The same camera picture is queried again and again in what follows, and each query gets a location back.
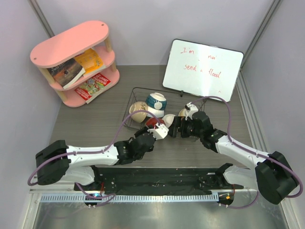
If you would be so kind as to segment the red flower bowl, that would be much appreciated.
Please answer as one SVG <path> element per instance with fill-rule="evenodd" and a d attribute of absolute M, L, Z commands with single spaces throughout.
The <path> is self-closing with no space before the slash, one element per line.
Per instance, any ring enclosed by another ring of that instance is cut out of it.
<path fill-rule="evenodd" d="M 165 122 L 161 118 L 155 119 L 151 117 L 150 119 L 147 120 L 145 125 L 148 126 L 149 128 L 156 128 L 156 124 L 158 123 L 165 124 Z"/>

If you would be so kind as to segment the beige flower bowl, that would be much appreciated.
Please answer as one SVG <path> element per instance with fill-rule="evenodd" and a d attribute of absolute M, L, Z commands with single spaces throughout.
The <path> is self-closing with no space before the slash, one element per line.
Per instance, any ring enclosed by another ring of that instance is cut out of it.
<path fill-rule="evenodd" d="M 131 119 L 137 123 L 141 123 L 147 117 L 145 111 L 148 110 L 148 105 L 145 102 L 137 101 L 133 103 L 129 108 L 129 114 L 132 114 Z"/>

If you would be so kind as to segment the teal plaid bowl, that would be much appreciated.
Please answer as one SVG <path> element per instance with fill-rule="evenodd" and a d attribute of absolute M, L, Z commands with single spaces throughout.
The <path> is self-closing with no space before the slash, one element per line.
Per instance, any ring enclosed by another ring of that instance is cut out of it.
<path fill-rule="evenodd" d="M 146 98 L 146 104 L 156 110 L 165 110 L 167 106 L 167 100 L 165 96 L 161 93 L 150 93 Z"/>

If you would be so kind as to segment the black wire dish rack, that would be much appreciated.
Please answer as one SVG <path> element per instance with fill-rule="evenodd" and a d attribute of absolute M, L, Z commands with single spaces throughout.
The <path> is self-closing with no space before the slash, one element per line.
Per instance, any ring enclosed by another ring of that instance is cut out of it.
<path fill-rule="evenodd" d="M 129 115 L 129 109 L 131 105 L 135 102 L 145 102 L 146 98 L 151 93 L 161 93 L 167 100 L 167 106 L 164 111 L 164 115 L 173 114 L 178 116 L 179 112 L 184 109 L 184 106 L 189 103 L 193 102 L 198 99 L 198 96 L 191 95 L 188 93 L 181 93 L 181 92 L 174 92 L 173 90 L 155 90 L 150 88 L 143 88 L 143 87 L 134 87 L 132 89 L 128 104 L 126 106 L 125 114 L 123 120 Z M 198 110 L 204 111 L 205 104 L 207 100 L 200 100 L 199 102 L 194 103 Z M 145 120 L 141 123 L 138 123 L 132 118 L 129 118 L 126 122 L 124 122 L 124 126 L 129 129 L 139 130 L 144 127 L 145 122 L 149 119 L 146 117 Z"/>

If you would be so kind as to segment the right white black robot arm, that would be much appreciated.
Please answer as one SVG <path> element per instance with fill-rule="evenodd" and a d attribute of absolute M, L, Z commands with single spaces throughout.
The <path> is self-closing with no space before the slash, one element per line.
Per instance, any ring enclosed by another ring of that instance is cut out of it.
<path fill-rule="evenodd" d="M 169 121 L 169 135 L 173 138 L 195 137 L 203 146 L 238 161 L 244 168 L 224 165 L 215 176 L 216 185 L 227 188 L 237 184 L 257 190 L 267 201 L 279 204 L 299 186 L 292 169 L 283 154 L 256 151 L 231 138 L 226 132 L 213 127 L 205 112 L 192 117 L 175 116 Z"/>

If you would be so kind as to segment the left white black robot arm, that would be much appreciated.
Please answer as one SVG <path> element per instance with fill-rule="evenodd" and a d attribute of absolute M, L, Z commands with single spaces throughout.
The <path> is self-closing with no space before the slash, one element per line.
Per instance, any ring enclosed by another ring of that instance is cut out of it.
<path fill-rule="evenodd" d="M 68 146 L 64 140 L 57 140 L 35 156 L 36 184 L 45 186 L 65 180 L 97 190 L 102 179 L 95 172 L 95 165 L 126 165 L 141 160 L 145 153 L 153 151 L 156 140 L 149 131 L 102 147 Z"/>

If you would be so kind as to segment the white bowl with blue stripes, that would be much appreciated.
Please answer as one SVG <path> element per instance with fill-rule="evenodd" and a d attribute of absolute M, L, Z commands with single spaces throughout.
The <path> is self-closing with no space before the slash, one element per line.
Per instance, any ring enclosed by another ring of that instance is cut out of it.
<path fill-rule="evenodd" d="M 166 125 L 167 128 L 169 128 L 172 125 L 175 117 L 176 117 L 176 115 L 174 115 L 174 114 L 166 114 L 162 118 L 162 120 L 164 121 L 164 124 Z"/>

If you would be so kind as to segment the yellow dotted bowl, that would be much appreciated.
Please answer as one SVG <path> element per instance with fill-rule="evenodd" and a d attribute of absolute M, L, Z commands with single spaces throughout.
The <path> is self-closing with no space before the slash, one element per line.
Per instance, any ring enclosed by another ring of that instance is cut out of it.
<path fill-rule="evenodd" d="M 178 114 L 178 116 L 179 117 L 189 117 L 190 116 L 190 111 L 191 110 L 187 110 L 187 109 L 182 109 L 180 112 L 179 112 L 179 114 Z"/>

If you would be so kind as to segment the white ribbed bowl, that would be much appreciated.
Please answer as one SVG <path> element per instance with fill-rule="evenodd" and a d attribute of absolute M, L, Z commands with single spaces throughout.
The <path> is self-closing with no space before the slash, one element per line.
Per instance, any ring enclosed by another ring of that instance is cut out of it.
<path fill-rule="evenodd" d="M 151 114 L 155 115 L 158 118 L 164 117 L 164 110 L 157 110 L 157 109 L 148 107 L 148 112 L 150 112 Z"/>

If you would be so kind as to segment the white whiteboard with red writing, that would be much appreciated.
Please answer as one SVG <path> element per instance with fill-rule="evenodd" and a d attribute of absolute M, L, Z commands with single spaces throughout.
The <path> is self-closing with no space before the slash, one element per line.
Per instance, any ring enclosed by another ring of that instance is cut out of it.
<path fill-rule="evenodd" d="M 163 86 L 197 96 L 231 100 L 244 54 L 211 45 L 175 39 Z"/>

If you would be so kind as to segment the red colourful cover book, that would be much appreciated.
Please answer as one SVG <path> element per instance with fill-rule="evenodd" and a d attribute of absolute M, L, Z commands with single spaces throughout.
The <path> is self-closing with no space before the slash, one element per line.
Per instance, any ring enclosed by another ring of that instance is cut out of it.
<path fill-rule="evenodd" d="M 74 89 L 87 104 L 112 86 L 112 81 L 101 73 L 95 74 L 92 78 L 80 84 Z"/>

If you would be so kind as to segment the yellow cover book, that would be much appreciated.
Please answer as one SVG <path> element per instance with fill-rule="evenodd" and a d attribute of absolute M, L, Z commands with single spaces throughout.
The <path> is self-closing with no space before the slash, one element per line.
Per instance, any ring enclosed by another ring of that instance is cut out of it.
<path fill-rule="evenodd" d="M 89 48 L 75 56 L 74 60 L 84 68 L 85 73 L 83 76 L 97 73 L 106 68 L 104 61 L 94 48 Z"/>

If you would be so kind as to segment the pink three-tier wooden shelf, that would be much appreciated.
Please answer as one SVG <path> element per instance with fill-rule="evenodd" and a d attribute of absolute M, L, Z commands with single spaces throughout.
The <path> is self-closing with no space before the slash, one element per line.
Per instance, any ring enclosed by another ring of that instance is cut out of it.
<path fill-rule="evenodd" d="M 94 73 L 81 77 L 76 83 L 64 89 L 47 69 L 59 65 L 89 48 L 94 48 L 101 57 L 105 68 L 100 72 L 111 81 L 110 87 L 115 86 L 120 79 L 120 73 L 115 64 L 115 52 L 109 37 L 109 27 L 103 21 L 85 21 L 39 43 L 30 53 L 32 63 L 40 70 L 50 87 L 68 107 L 80 107 L 86 104 L 77 95 L 74 88 L 92 78 Z"/>

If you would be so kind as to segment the dark cover book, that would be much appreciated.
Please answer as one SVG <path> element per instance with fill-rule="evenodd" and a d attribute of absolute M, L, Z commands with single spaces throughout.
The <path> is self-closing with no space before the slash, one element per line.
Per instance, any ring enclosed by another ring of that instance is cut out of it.
<path fill-rule="evenodd" d="M 70 87 L 85 74 L 85 69 L 74 58 L 47 70 L 63 89 Z"/>

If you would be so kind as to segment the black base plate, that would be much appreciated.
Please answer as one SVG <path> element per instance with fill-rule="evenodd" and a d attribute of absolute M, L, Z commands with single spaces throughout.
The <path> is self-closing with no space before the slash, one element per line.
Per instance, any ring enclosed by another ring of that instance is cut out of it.
<path fill-rule="evenodd" d="M 95 181 L 85 191 L 128 196 L 210 195 L 212 190 L 243 189 L 229 184 L 217 168 L 93 167 Z"/>

